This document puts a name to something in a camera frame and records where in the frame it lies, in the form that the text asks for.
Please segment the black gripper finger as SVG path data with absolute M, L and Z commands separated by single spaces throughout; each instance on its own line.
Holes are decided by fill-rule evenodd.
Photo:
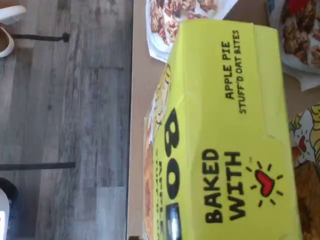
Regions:
M 178 203 L 171 203 L 165 208 L 166 217 L 166 239 L 180 240 L 181 239 L 181 220 L 180 208 Z

